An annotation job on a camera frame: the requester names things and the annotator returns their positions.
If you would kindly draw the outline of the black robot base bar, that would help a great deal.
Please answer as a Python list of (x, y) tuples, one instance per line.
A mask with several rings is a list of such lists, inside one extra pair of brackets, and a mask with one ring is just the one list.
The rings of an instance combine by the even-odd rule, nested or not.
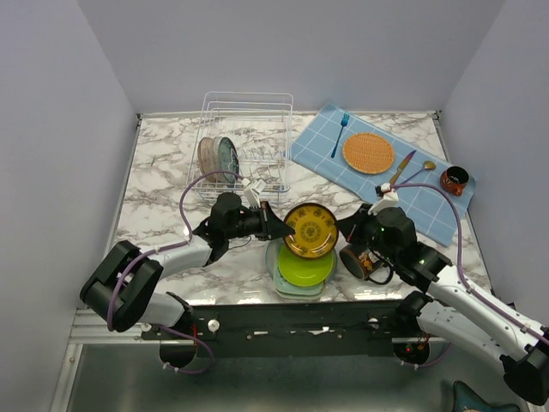
[(217, 358), (367, 354), (423, 364), (437, 340), (409, 308), (401, 300), (197, 306), (174, 328)]

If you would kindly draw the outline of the blue floral ceramic plate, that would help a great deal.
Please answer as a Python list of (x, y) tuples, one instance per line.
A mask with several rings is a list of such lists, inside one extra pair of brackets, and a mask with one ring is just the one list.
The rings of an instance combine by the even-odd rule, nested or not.
[(239, 160), (232, 140), (226, 136), (217, 136), (214, 139), (214, 152), (217, 154), (217, 180), (234, 186), (239, 174)]

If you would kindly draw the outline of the clear textured glass plate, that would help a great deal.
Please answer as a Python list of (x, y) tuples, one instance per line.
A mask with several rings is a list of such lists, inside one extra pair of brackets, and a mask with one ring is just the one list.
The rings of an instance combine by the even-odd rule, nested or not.
[(210, 176), (210, 181), (213, 183), (223, 183), (225, 181), (224, 175), (220, 173), (220, 155), (219, 155), (220, 140), (221, 140), (220, 136), (217, 136), (212, 139), (211, 169), (213, 172), (217, 171), (217, 173), (212, 174)]

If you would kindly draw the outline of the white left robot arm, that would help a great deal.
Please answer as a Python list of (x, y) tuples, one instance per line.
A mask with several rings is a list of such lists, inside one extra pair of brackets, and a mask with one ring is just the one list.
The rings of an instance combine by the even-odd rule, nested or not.
[(218, 261), (231, 239), (254, 236), (268, 241), (294, 234), (267, 201), (246, 208), (240, 196), (225, 192), (189, 240), (148, 251), (128, 240), (118, 242), (84, 283), (80, 299), (107, 322), (109, 330), (158, 324), (170, 338), (179, 339), (189, 332), (190, 306), (176, 294), (157, 293), (160, 279)]

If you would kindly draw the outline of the white wire dish rack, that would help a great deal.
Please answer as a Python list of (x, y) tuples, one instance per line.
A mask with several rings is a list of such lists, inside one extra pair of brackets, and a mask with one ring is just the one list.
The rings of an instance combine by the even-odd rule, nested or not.
[[(205, 94), (195, 142), (192, 145), (187, 181), (202, 175), (198, 164), (198, 143), (204, 137), (226, 136), (236, 148), (239, 175), (263, 179), (261, 196), (281, 203), (290, 189), (289, 165), (293, 133), (293, 96), (284, 93), (211, 91)], [(223, 191), (241, 194), (244, 186), (213, 183), (210, 176), (194, 186), (206, 201), (214, 201)]]

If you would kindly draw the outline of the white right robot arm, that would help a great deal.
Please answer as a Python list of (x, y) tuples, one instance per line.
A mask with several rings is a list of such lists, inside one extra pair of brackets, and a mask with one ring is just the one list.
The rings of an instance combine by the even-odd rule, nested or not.
[(404, 336), (420, 330), (442, 337), (496, 365), (504, 382), (528, 403), (548, 400), (548, 328), (504, 304), (466, 278), (457, 264), (418, 241), (413, 221), (389, 207), (371, 215), (362, 205), (336, 223), (351, 245), (388, 261), (414, 287), (395, 314)]

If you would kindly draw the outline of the lime green round plate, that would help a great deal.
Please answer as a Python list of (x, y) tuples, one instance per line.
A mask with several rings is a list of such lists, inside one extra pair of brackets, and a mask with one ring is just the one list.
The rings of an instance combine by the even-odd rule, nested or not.
[(331, 277), (336, 266), (332, 251), (320, 258), (306, 259), (292, 254), (285, 246), (278, 253), (278, 270), (292, 285), (301, 288), (314, 287)]

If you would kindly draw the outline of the yellow patterned round plate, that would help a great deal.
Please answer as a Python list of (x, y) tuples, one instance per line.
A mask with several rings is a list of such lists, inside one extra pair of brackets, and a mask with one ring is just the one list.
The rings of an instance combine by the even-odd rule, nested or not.
[(284, 244), (299, 258), (323, 258), (339, 239), (334, 214), (319, 203), (301, 203), (287, 213), (284, 223), (294, 230), (284, 238)]

